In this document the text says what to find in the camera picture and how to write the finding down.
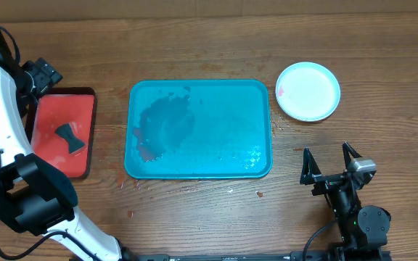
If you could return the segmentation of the light blue plate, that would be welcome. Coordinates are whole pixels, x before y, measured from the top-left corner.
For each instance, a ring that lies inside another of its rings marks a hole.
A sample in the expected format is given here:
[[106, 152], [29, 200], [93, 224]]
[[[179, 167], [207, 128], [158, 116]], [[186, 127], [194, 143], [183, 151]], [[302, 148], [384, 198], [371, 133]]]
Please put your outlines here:
[[341, 98], [336, 76], [314, 62], [297, 62], [285, 68], [276, 81], [275, 97], [291, 118], [318, 122], [329, 117]]

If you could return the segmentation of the black bow-shaped sponge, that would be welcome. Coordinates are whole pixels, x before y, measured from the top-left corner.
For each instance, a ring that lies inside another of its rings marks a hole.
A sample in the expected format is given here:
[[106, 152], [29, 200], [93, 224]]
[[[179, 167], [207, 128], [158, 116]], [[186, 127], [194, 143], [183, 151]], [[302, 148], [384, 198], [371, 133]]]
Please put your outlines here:
[[69, 123], [65, 123], [58, 127], [55, 130], [55, 133], [67, 142], [67, 148], [70, 154], [73, 154], [85, 146], [85, 143], [75, 136]]

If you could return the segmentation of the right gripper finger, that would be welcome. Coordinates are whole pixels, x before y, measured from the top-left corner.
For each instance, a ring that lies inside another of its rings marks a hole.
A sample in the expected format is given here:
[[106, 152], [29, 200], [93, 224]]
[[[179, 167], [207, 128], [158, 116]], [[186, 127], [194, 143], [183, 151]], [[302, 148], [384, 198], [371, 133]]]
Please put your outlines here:
[[316, 179], [321, 177], [321, 171], [309, 148], [303, 150], [303, 168], [300, 175], [301, 179]]
[[361, 157], [361, 155], [348, 142], [344, 142], [342, 148], [346, 167], [351, 163], [351, 159]]

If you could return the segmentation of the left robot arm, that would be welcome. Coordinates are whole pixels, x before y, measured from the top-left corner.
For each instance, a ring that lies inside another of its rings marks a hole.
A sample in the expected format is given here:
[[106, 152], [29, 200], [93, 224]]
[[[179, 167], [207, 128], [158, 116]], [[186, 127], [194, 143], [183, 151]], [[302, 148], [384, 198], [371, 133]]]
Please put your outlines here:
[[6, 42], [10, 37], [0, 26], [0, 221], [40, 239], [18, 255], [0, 247], [0, 257], [19, 260], [52, 239], [79, 260], [136, 260], [84, 215], [67, 176], [35, 154], [22, 119], [62, 75], [42, 58], [21, 65], [18, 47]]

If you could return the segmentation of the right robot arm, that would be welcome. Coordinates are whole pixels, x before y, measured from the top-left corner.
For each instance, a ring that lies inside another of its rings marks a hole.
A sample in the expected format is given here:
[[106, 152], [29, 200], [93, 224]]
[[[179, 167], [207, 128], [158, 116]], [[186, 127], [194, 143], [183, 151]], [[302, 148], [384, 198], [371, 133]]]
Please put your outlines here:
[[[349, 143], [342, 145], [345, 169], [334, 175], [322, 175], [310, 149], [303, 150], [300, 184], [312, 185], [314, 196], [323, 196], [335, 219], [315, 232], [306, 242], [301, 260], [390, 260], [382, 251], [388, 243], [390, 213], [378, 206], [362, 206], [357, 191], [370, 183], [377, 172], [376, 163], [362, 157]], [[321, 252], [309, 252], [312, 241], [336, 225], [342, 241], [331, 243]]]

